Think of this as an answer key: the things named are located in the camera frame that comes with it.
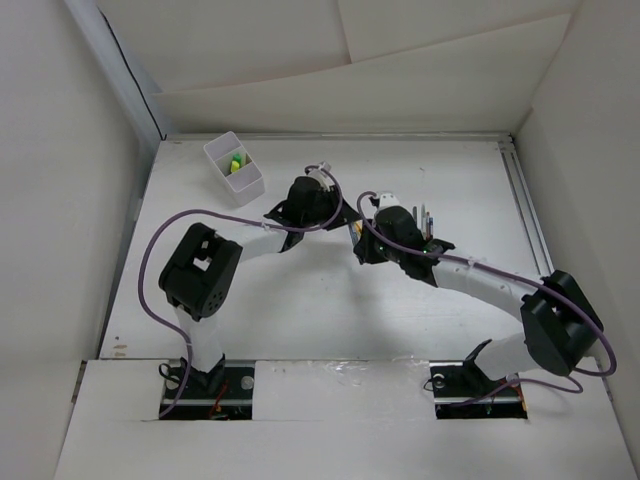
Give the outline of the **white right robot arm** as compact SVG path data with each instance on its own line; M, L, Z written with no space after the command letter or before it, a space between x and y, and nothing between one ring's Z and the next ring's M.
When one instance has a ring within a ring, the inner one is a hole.
M519 333L481 342L454 379L469 396L497 394L517 374L541 368L569 377L604 328L575 279L556 270L541 278L502 271L427 237L392 194L372 197L376 211L363 222L354 253L363 264L392 262L409 278L466 294L515 318Z

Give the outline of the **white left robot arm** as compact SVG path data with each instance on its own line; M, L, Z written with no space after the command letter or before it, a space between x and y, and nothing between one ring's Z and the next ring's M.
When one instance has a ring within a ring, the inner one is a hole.
M185 379L186 391L212 396L224 382L225 355L219 343L217 312L227 299L237 267L267 254L295 247L314 228L333 230L358 220L358 213L339 189L318 173L299 176L287 197L264 214L266 222L244 223L226 235L201 223L192 224L159 278L181 329L190 337L192 359L171 371Z

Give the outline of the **yellow utility knife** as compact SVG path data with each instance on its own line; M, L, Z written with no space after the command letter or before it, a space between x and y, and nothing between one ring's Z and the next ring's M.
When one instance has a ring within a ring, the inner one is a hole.
M362 226L359 222L353 222L348 225L352 243L357 244L362 235Z

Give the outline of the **white plastic organizer container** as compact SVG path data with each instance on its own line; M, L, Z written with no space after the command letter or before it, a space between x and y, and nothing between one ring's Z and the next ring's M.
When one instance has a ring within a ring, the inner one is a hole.
M209 141L203 151L217 179L237 205L247 205L265 193L260 168L234 132Z

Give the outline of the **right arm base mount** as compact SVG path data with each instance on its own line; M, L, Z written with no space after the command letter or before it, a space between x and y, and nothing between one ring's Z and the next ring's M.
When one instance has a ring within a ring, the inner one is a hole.
M506 379L490 380L475 365L476 357L489 343L481 343L464 360L430 363L429 377L422 389L432 395L438 420L528 418L519 387L509 386L489 396L507 383Z

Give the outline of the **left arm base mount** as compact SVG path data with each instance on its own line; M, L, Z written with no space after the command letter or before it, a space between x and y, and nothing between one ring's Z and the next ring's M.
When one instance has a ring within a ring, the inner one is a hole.
M209 372L192 368L186 386L179 387L186 359L163 362L158 373L164 381L159 406L160 420L244 421L252 419L255 382L254 361L222 358Z

